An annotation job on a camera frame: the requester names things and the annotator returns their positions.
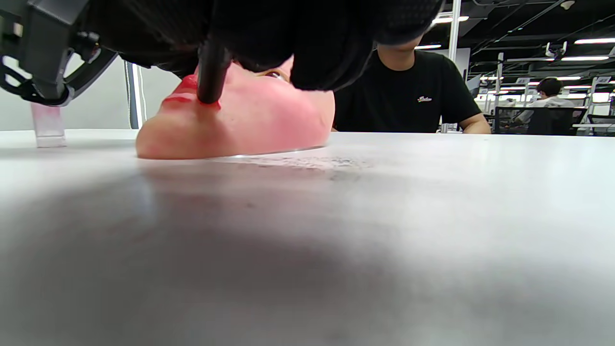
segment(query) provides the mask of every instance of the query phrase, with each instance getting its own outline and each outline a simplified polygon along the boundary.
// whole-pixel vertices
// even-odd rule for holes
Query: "robot end effector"
[[[97,34],[80,30],[88,2],[0,0],[0,87],[53,107],[68,104],[86,90],[117,55],[98,45]],[[73,54],[85,63],[64,77]],[[4,57],[16,59],[32,77],[6,66]]]

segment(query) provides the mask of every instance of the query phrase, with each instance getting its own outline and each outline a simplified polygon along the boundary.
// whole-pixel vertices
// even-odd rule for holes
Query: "clear acrylic block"
[[[31,103],[30,106],[34,133],[36,134],[36,146],[39,148],[65,147],[66,135],[62,121],[62,109],[38,103]]]

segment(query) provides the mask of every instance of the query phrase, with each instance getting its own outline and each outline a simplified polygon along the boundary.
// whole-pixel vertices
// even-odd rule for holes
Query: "red lips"
[[[173,91],[173,93],[169,97],[164,99],[162,103],[167,103],[171,101],[189,103],[189,102],[197,101],[199,102],[200,105],[216,108],[217,110],[219,110],[221,108],[219,102],[213,103],[211,105],[207,105],[205,103],[200,102],[197,99],[196,91],[197,91],[198,85],[199,85],[199,82],[197,80],[197,76],[195,74],[191,74],[185,77],[184,79],[182,79],[180,85],[177,86],[177,88],[175,88],[175,91]]]

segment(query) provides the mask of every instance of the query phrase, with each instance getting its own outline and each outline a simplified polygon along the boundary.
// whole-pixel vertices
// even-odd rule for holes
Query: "black office chair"
[[[514,122],[524,111],[531,111],[530,123]],[[579,124],[584,108],[497,107],[494,133],[528,135],[576,135],[573,124]]]
[[[612,124],[612,127],[593,127],[592,132],[597,137],[615,137],[615,116],[593,115],[587,116],[590,124]]]

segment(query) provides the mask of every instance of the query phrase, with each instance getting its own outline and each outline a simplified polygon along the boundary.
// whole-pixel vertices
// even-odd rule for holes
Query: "black t-shirt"
[[[415,52],[406,71],[384,66],[374,52],[364,74],[335,92],[335,129],[356,132],[435,132],[481,111],[455,64],[443,55]]]

